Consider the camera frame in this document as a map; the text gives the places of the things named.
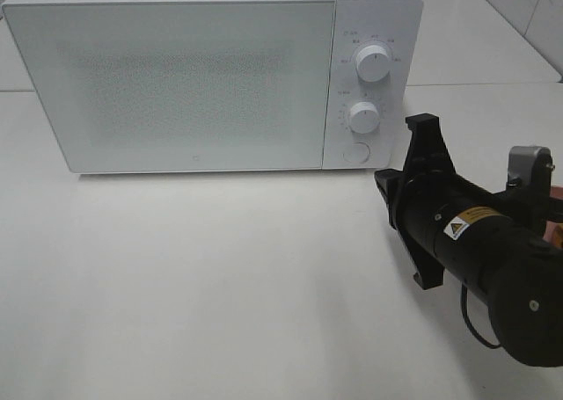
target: white countertop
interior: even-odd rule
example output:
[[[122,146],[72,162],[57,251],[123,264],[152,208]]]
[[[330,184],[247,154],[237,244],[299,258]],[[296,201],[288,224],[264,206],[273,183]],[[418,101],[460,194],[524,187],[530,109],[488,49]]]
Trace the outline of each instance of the white countertop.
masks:
[[[489,190],[513,144],[563,164],[563,85],[411,87],[405,106],[442,115]],[[33,93],[0,109],[3,398],[561,399],[560,369],[469,334],[455,279],[419,290],[371,172],[80,178]]]

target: white microwave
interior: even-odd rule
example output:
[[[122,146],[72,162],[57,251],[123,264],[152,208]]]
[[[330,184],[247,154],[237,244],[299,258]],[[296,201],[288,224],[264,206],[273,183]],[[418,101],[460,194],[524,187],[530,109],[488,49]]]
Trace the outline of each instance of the white microwave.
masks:
[[[421,0],[6,0],[71,171],[380,168]]]

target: warning label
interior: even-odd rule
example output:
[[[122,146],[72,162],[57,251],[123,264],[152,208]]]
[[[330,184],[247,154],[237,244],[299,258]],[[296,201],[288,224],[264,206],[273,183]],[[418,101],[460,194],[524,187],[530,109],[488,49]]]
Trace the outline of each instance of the warning label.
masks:
[[[473,223],[493,215],[502,214],[489,207],[473,207],[466,209],[463,213],[460,213],[458,216],[452,218],[443,232],[452,239],[458,240],[464,231],[466,231]]]
[[[451,222],[448,223],[448,225],[443,230],[443,232],[449,237],[451,237],[452,239],[458,240],[458,238],[462,235],[464,231],[467,230],[468,227],[469,227],[469,222],[466,222],[465,220],[459,217],[454,217],[451,220]]]

